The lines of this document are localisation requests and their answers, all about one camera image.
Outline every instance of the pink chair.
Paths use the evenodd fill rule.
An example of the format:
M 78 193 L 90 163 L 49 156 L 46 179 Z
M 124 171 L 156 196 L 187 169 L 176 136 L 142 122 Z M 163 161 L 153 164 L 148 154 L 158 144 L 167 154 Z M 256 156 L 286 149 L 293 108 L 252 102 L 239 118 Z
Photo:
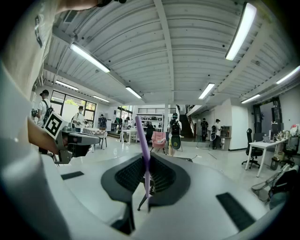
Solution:
M 159 148 L 158 149 L 158 152 L 159 152 L 159 150 L 162 148 L 163 151 L 164 151 L 164 154 L 165 154 L 165 142 L 166 142 L 165 133 L 153 132 L 151 139 L 152 139 L 152 149 L 151 149 L 151 151 L 153 150 L 153 148 Z

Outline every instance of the black office chair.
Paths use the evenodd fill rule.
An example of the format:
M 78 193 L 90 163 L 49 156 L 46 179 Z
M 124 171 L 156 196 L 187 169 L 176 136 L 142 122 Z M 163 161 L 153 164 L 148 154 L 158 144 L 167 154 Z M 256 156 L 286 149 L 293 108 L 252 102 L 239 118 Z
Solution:
M 153 132 L 155 131 L 155 128 L 152 126 L 152 125 L 149 125 L 149 127 L 147 127 L 147 131 L 146 131 L 146 141 L 147 143 L 149 141 L 152 141 L 152 135 L 153 135 Z
M 287 156 L 287 160 L 280 161 L 281 163 L 284 164 L 289 164 L 291 167 L 294 167 L 295 162 L 293 159 L 293 155 L 296 155 L 299 149 L 299 137 L 291 137 L 289 139 L 288 143 L 285 144 L 285 148 L 283 149 L 283 152 Z
M 248 138 L 248 147 L 247 147 L 247 150 L 246 150 L 246 154 L 247 156 L 249 155 L 249 151 L 250 151 L 250 144 L 252 142 L 252 137 L 251 137 L 251 133 L 252 133 L 252 130 L 250 128 L 248 128 L 247 130 L 247 138 Z M 251 159 L 250 159 L 250 163 L 251 163 L 251 166 L 249 167 L 249 169 L 251 169 L 252 167 L 252 164 L 255 164 L 255 165 L 258 165 L 258 162 L 256 160 L 254 160 L 254 157 L 257 158 L 258 156 L 261 156 L 263 154 L 263 150 L 261 149 L 258 149 L 258 148 L 252 148 L 252 151 L 251 151 Z

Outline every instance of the glossy floor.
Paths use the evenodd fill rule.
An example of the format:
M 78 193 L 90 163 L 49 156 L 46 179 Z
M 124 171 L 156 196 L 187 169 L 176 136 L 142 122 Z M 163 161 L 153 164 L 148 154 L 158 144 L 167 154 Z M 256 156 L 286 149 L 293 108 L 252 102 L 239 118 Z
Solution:
M 131 142 L 120 143 L 119 139 L 112 137 L 107 138 L 107 148 L 105 150 L 100 149 L 99 145 L 96 146 L 95 151 L 89 152 L 85 157 L 73 158 L 70 162 L 72 165 L 84 164 L 91 162 L 98 162 L 108 160 L 112 158 L 118 158 L 125 156 L 128 153 L 140 153 L 141 147 L 139 143 Z M 242 188 L 250 191 L 250 187 L 254 184 L 263 182 L 271 177 L 275 171 L 271 170 L 269 166 L 264 165 L 259 178 L 256 177 L 258 167 L 253 166 L 252 169 L 245 171 L 245 164 L 241 165 L 241 162 L 247 160 L 245 151 L 221 151 L 221 150 L 209 150 L 208 148 L 196 148 L 196 147 L 183 147 L 183 152 L 176 151 L 175 157 L 180 158 L 192 158 L 195 164 L 202 164 L 210 166 L 224 175 L 232 179 Z M 138 228 L 147 216 L 147 203 L 145 202 L 141 207 L 141 211 L 137 211 L 138 205 L 145 194 L 143 184 L 140 184 L 133 195 L 133 207 L 135 226 Z

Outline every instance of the sleeve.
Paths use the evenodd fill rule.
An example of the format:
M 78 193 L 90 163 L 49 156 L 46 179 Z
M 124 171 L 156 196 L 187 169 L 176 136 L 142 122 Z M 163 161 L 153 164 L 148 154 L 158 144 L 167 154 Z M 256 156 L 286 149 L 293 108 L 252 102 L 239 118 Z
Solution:
M 43 110 L 43 104 L 42 104 L 42 101 L 39 102 L 37 109 L 38 109 L 38 110 L 41 110 L 41 111 Z

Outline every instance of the staircase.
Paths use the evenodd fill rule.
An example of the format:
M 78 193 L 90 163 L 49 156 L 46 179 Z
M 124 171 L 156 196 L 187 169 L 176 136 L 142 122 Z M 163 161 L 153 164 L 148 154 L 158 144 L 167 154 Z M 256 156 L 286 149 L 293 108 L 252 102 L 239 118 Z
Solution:
M 179 116 L 179 121 L 182 124 L 182 131 L 180 133 L 181 136 L 193 138 L 193 132 L 191 126 L 188 121 L 188 117 L 185 114 Z

